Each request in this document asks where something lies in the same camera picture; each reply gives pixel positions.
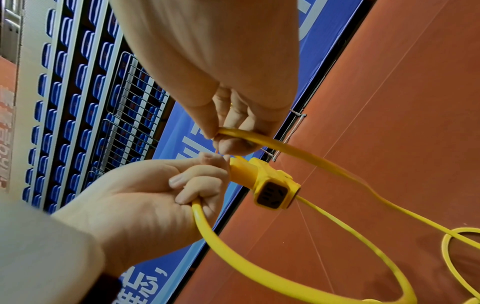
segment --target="hand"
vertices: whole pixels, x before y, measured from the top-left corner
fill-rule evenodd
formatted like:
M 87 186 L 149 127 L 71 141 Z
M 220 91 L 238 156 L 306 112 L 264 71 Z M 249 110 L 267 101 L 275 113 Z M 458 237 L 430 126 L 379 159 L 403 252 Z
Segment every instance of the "hand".
M 219 127 L 273 136 L 295 99 L 296 0 L 111 0 L 128 44 L 221 154 L 259 147 Z
M 108 172 L 52 215 L 90 233 L 106 256 L 105 272 L 129 267 L 201 239 L 191 202 L 199 197 L 213 225 L 230 181 L 229 157 L 147 160 Z

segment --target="orange floor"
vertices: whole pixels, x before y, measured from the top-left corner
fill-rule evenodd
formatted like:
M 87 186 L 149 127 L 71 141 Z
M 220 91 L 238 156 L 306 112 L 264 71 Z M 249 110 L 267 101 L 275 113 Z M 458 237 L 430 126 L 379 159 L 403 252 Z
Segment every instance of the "orange floor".
M 446 227 L 480 227 L 480 2 L 378 0 L 311 100 L 290 144 L 368 181 L 394 203 Z M 379 246 L 406 274 L 419 303 L 461 304 L 442 233 L 358 186 L 282 154 L 272 164 L 301 196 Z M 308 207 L 272 212 L 249 196 L 221 238 L 291 280 L 358 299 L 394 300 L 400 288 L 362 243 Z M 454 241 L 454 264 L 480 289 L 480 252 Z M 176 303 L 297 303 L 209 252 Z

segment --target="yellow jump rope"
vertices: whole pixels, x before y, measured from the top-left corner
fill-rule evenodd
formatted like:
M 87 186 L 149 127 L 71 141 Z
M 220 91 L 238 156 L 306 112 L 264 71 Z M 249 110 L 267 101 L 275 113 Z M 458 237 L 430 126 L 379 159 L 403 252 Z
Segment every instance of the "yellow jump rope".
M 464 286 L 473 296 L 464 304 L 480 304 L 480 293 L 473 289 L 465 279 L 459 274 L 455 269 L 449 254 L 449 242 L 452 237 L 471 245 L 477 249 L 480 249 L 480 243 L 477 243 L 469 238 L 464 237 L 460 233 L 480 233 L 478 228 L 456 228 L 450 230 L 442 225 L 435 223 L 421 215 L 408 211 L 400 206 L 393 204 L 387 199 L 381 197 L 375 190 L 373 190 L 365 181 L 361 180 L 358 177 L 355 177 L 352 173 L 347 170 L 331 163 L 323 158 L 284 144 L 280 141 L 255 134 L 252 132 L 236 130 L 236 129 L 226 129 L 221 128 L 219 131 L 220 134 L 228 135 L 231 137 L 242 138 L 250 142 L 268 146 L 274 150 L 279 150 L 283 153 L 289 154 L 291 156 L 302 159 L 312 165 L 315 165 L 319 168 L 322 168 L 333 174 L 346 177 L 347 179 L 362 185 L 368 192 L 370 192 L 377 200 L 380 202 L 396 209 L 404 214 L 407 214 L 417 220 L 432 226 L 435 229 L 438 229 L 445 233 L 445 237 L 441 243 L 441 252 L 443 258 L 452 272 L 454 277 Z M 232 158 L 230 160 L 230 173 L 231 179 L 233 182 L 245 186 L 253 191 L 253 199 L 255 204 L 268 208 L 268 209 L 287 209 L 291 202 L 296 198 L 298 201 L 310 206 L 316 211 L 320 212 L 324 216 L 328 217 L 330 220 L 335 222 L 337 225 L 345 229 L 346 231 L 353 234 L 361 242 L 367 245 L 375 254 L 382 259 L 382 261 L 392 270 L 397 281 L 402 288 L 403 295 L 400 299 L 393 302 L 385 302 L 390 304 L 415 304 L 417 303 L 417 297 L 415 292 L 410 285 L 409 281 L 405 275 L 400 271 L 400 269 L 395 265 L 395 263 L 390 260 L 378 247 L 373 243 L 363 237 L 360 233 L 355 231 L 353 228 L 340 221 L 333 215 L 329 214 L 325 210 L 315 206 L 306 199 L 297 196 L 297 193 L 300 189 L 300 185 L 295 183 L 292 178 L 280 170 L 274 170 L 266 162 L 263 162 L 259 159 L 253 158 L 249 162 L 245 159 L 238 157 L 237 159 Z M 315 288 L 311 288 L 288 279 L 285 279 L 281 276 L 278 276 L 274 273 L 271 273 L 261 267 L 258 267 L 255 264 L 250 263 L 231 248 L 229 248 L 213 231 L 209 226 L 207 219 L 202 210 L 200 201 L 197 199 L 192 204 L 193 214 L 195 217 L 196 225 L 207 242 L 210 248 L 218 254 L 225 262 L 227 262 L 234 269 L 245 275 L 246 277 L 254 280 L 255 282 L 262 284 L 272 290 L 296 298 L 308 303 L 315 304 L 358 304 L 365 302 L 380 302 L 374 299 L 365 299 L 358 300 L 352 299 L 344 296 L 335 295 L 332 293 L 324 292 Z

